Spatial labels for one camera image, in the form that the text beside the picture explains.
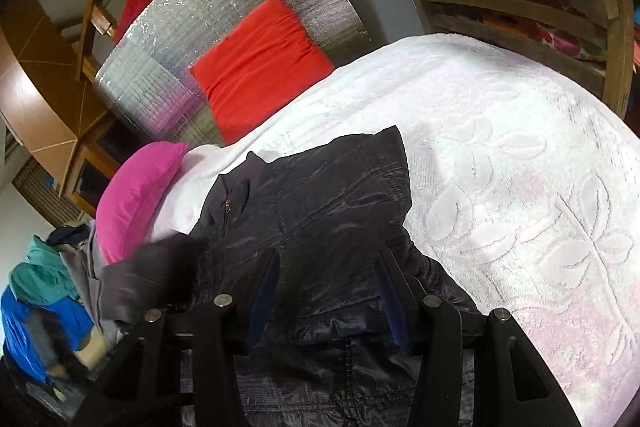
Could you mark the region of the red pillow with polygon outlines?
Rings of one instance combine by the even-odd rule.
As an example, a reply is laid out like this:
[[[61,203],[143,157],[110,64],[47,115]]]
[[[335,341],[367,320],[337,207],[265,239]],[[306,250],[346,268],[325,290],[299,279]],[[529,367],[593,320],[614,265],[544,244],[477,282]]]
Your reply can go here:
[[[265,0],[191,67],[227,145],[334,71],[284,0]]]

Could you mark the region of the grey garment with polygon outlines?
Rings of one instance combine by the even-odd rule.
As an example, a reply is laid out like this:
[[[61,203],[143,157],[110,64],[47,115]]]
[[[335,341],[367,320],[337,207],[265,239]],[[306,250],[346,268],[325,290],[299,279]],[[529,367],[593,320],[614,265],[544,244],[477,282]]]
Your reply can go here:
[[[107,344],[114,346],[122,335],[119,334],[115,322],[107,320],[100,309],[101,273],[105,268],[105,261],[96,238],[96,226],[93,221],[88,224],[88,229],[88,237],[78,247],[63,244],[58,246],[58,252],[94,326]]]

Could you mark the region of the white embossed bed blanket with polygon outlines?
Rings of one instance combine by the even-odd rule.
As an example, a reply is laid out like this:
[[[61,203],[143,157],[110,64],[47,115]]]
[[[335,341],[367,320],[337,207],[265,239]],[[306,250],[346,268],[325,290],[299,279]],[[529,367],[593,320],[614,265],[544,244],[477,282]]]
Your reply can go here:
[[[245,138],[203,145],[149,228],[193,229],[218,174],[396,127],[416,246],[483,311],[509,309],[582,425],[639,388],[639,141],[552,69],[453,35],[405,38],[337,69]]]

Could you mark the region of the magenta pillow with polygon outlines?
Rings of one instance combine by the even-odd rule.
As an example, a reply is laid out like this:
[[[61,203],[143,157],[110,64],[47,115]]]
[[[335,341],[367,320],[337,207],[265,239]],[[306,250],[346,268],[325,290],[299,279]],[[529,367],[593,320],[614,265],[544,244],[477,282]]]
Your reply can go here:
[[[189,148],[186,143],[153,142],[116,171],[96,207],[96,239],[107,265],[129,258],[142,244]]]

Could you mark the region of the teal garment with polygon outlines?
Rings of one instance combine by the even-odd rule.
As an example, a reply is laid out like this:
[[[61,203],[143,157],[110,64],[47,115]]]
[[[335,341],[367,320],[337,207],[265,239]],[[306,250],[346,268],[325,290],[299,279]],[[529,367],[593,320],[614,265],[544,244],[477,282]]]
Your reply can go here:
[[[35,306],[79,298],[60,253],[37,235],[32,236],[24,260],[10,272],[9,286],[17,300]]]

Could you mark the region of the silver foil insulation panel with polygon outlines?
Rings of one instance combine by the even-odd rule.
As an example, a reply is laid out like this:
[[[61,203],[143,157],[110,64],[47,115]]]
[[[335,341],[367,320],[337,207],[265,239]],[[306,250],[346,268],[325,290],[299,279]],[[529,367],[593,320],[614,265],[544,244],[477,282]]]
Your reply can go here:
[[[128,27],[96,74],[116,115],[157,141],[222,142],[191,66],[264,0],[153,0]],[[336,66],[360,57],[371,40],[349,0],[285,0]]]

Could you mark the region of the blue garment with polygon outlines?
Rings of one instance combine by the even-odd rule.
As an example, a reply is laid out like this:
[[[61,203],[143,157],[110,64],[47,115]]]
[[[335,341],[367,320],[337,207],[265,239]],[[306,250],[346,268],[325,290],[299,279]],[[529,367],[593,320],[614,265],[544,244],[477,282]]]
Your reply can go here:
[[[81,343],[90,335],[93,321],[78,301],[64,297],[47,306],[37,306],[18,300],[9,286],[1,296],[1,322],[4,332],[4,351],[29,378],[40,384],[51,384],[47,358],[41,354],[47,329],[42,314],[53,315],[68,347],[79,351]]]

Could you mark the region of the black quilted jacket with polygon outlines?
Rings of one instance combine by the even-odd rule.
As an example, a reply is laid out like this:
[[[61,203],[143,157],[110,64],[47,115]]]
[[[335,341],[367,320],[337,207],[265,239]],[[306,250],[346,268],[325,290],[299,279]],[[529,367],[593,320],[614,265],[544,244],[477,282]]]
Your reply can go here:
[[[402,426],[420,361],[400,352],[378,293],[374,257],[459,309],[471,297],[405,229],[412,205],[396,128],[352,134],[220,176],[191,232],[139,247],[102,271],[102,317],[136,323],[152,307],[194,310],[231,291],[258,255],[280,277],[258,345],[236,362],[242,410],[255,426]]]

